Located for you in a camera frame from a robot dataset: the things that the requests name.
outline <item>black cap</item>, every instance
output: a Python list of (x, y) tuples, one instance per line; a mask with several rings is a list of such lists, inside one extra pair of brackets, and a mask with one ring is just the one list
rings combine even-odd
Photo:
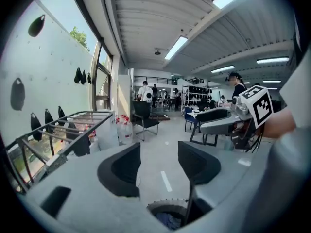
[(237, 73), (237, 72), (230, 72), (228, 74), (228, 76), (226, 77), (225, 81), (229, 81), (230, 77), (237, 77), (238, 79), (240, 79), (241, 75), (239, 73)]

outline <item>white storage rack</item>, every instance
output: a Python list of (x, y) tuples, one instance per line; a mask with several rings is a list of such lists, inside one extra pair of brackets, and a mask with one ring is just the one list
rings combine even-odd
[(211, 89), (209, 87), (199, 87), (199, 86), (195, 86), (195, 85), (191, 85), (193, 87), (197, 87), (199, 89), (209, 89), (209, 93), (208, 94), (202, 94), (202, 93), (195, 93), (195, 92), (189, 92), (189, 86), (190, 85), (183, 85), (183, 88), (181, 90), (181, 112), (180, 115), (183, 116), (184, 115), (184, 107), (190, 107), (194, 110), (198, 110), (199, 107), (196, 105), (188, 105), (189, 101), (193, 101), (193, 102), (200, 102), (201, 99), (189, 99), (189, 94), (194, 94), (194, 95), (207, 95), (211, 97)]

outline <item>black hanging object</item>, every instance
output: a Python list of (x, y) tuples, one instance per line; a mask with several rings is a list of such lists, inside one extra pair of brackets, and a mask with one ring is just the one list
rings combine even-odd
[(42, 15), (38, 17), (36, 20), (34, 20), (28, 28), (28, 34), (32, 37), (37, 37), (38, 34), (43, 29), (44, 21), (45, 21), (45, 15)]
[[(53, 122), (53, 117), (51, 116), (50, 112), (48, 109), (45, 109), (45, 113), (44, 113), (44, 120), (45, 120), (45, 124), (48, 124), (50, 122)], [(48, 131), (49, 133), (53, 133), (54, 129), (52, 127), (48, 127), (46, 126), (46, 131)]]
[[(60, 119), (60, 118), (62, 118), (64, 116), (65, 116), (65, 113), (64, 113), (62, 107), (58, 106), (58, 119)], [(58, 122), (58, 124), (60, 126), (63, 126), (65, 123), (64, 122)]]
[(83, 70), (82, 78), (81, 78), (81, 84), (85, 84), (86, 82), (87, 82), (87, 80), (86, 80), (86, 71)]
[(89, 74), (89, 72), (87, 73), (87, 82), (89, 82), (89, 84), (92, 84), (91, 75)]
[(11, 107), (13, 110), (21, 111), (25, 101), (25, 87), (20, 78), (14, 80), (11, 88)]
[[(31, 126), (32, 131), (41, 127), (41, 123), (39, 122), (38, 118), (36, 117), (36, 115), (33, 112), (30, 115), (30, 126)], [(42, 139), (42, 133), (36, 131), (33, 134), (33, 137), (35, 140), (40, 141)]]
[(74, 82), (79, 83), (79, 81), (81, 81), (81, 79), (82, 79), (82, 73), (80, 71), (80, 68), (77, 68), (76, 76), (74, 77)]

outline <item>sky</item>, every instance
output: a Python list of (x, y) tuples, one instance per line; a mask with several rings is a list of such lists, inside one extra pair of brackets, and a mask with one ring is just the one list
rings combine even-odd
[[(74, 26), (79, 32), (86, 34), (90, 54), (94, 55), (97, 39), (81, 14), (75, 0), (40, 0), (53, 16), (70, 32)], [(99, 61), (105, 62), (106, 54), (102, 49)]]

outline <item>white floor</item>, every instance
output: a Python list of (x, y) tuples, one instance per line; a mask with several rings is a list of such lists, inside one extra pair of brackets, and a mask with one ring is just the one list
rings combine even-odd
[[(180, 112), (170, 112), (168, 115), (171, 120), (160, 122), (158, 135), (145, 132), (144, 142), (134, 135), (133, 140), (141, 143), (137, 185), (141, 202), (145, 205), (165, 199), (188, 199), (189, 196), (189, 180), (178, 162), (177, 143), (189, 141), (192, 130), (187, 123), (187, 130), (184, 132), (185, 121)], [(141, 129), (136, 125), (133, 131), (135, 133)], [(226, 139), (224, 135), (218, 136), (217, 147), (223, 148)], [(202, 133), (197, 132), (194, 140), (202, 141)], [(208, 136), (207, 141), (213, 143), (214, 136)], [(269, 148), (270, 145), (262, 142), (260, 148)]]

